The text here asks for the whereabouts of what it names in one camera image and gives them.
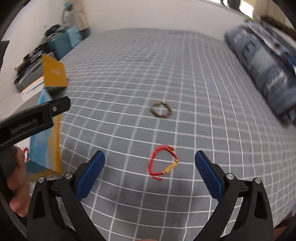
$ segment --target red bracelet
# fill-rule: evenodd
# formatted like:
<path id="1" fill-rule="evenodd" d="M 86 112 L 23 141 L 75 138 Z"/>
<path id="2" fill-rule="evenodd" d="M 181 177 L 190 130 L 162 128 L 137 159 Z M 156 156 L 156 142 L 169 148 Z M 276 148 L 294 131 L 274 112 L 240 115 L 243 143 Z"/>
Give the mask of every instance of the red bracelet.
<path id="1" fill-rule="evenodd" d="M 157 155 L 157 152 L 159 152 L 160 150 L 168 151 L 169 153 L 171 153 L 173 155 L 175 160 L 171 164 L 169 164 L 162 172 L 154 173 L 154 172 L 152 172 L 153 161 L 154 161 L 155 156 Z M 178 160 L 178 157 L 176 156 L 176 154 L 173 152 L 173 150 L 174 150 L 174 148 L 169 145 L 162 145 L 162 146 L 157 147 L 154 150 L 154 152 L 152 152 L 152 155 L 150 157 L 150 161 L 148 163 L 148 172 L 154 179 L 162 180 L 162 178 L 156 177 L 156 176 L 170 173 L 178 165 L 179 160 Z"/>

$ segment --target checkered bedsheet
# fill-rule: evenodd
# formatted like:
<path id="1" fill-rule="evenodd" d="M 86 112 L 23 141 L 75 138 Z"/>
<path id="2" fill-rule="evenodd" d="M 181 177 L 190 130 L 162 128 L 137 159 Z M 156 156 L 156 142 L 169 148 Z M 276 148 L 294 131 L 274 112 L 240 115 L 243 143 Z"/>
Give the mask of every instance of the checkered bedsheet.
<path id="1" fill-rule="evenodd" d="M 82 203 L 106 240 L 193 240 L 217 206 L 194 166 L 198 150 L 237 178 L 260 177 L 274 225 L 294 206 L 296 129 L 273 116 L 226 43 L 187 31 L 123 29 L 87 38 L 62 61 L 63 95 L 72 102 L 62 117 L 62 167 L 74 171 L 96 150 L 105 153 Z M 155 118 L 154 101 L 173 114 Z M 175 147 L 180 160 L 162 181 L 147 173 L 160 144 Z M 154 170 L 171 161 L 159 153 Z M 60 208 L 66 216 L 62 201 Z"/>

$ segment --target metal screw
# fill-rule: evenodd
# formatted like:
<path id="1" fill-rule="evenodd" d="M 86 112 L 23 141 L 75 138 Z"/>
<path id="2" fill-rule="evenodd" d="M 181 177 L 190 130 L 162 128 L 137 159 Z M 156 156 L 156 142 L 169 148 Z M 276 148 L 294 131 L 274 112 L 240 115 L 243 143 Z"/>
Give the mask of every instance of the metal screw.
<path id="1" fill-rule="evenodd" d="M 44 182 L 44 180 L 45 180 L 45 178 L 44 178 L 44 177 L 39 177 L 39 178 L 38 178 L 38 182 L 39 182 L 39 183 L 42 183 L 42 182 Z"/>
<path id="2" fill-rule="evenodd" d="M 233 180 L 234 179 L 234 175 L 232 173 L 228 173 L 226 175 L 226 177 L 229 179 L 229 180 Z"/>
<path id="3" fill-rule="evenodd" d="M 261 179 L 260 178 L 255 178 L 255 182 L 257 183 L 257 184 L 260 184 L 261 183 Z"/>
<path id="4" fill-rule="evenodd" d="M 65 174 L 65 178 L 66 179 L 71 179 L 73 177 L 73 174 L 71 173 L 71 172 L 67 172 L 66 174 Z"/>

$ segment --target blue gripper pad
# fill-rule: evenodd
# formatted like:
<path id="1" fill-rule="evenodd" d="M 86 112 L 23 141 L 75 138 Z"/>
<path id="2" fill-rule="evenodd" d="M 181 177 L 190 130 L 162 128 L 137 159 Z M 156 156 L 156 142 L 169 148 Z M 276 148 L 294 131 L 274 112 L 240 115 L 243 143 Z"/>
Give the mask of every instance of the blue gripper pad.
<path id="1" fill-rule="evenodd" d="M 195 166 L 198 169 L 207 189 L 209 190 L 212 198 L 221 202 L 223 199 L 222 183 L 218 176 L 210 166 L 210 161 L 202 151 L 195 154 Z"/>
<path id="2" fill-rule="evenodd" d="M 76 183 L 76 199 L 81 201 L 89 195 L 96 179 L 101 173 L 105 165 L 105 155 L 103 152 L 98 151 L 91 158 L 89 166 L 85 169 Z"/>

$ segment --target person's hand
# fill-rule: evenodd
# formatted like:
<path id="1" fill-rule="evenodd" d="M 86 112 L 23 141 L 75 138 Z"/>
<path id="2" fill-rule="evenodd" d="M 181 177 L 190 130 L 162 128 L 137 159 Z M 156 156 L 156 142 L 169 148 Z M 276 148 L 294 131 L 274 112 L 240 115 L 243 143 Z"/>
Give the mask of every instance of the person's hand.
<path id="1" fill-rule="evenodd" d="M 17 166 L 13 173 L 7 178 L 7 186 L 16 191 L 16 195 L 11 199 L 9 206 L 15 213 L 21 217 L 26 217 L 29 211 L 31 197 L 29 195 L 30 184 L 26 178 L 26 165 L 24 161 L 24 152 L 19 147 L 15 155 Z"/>

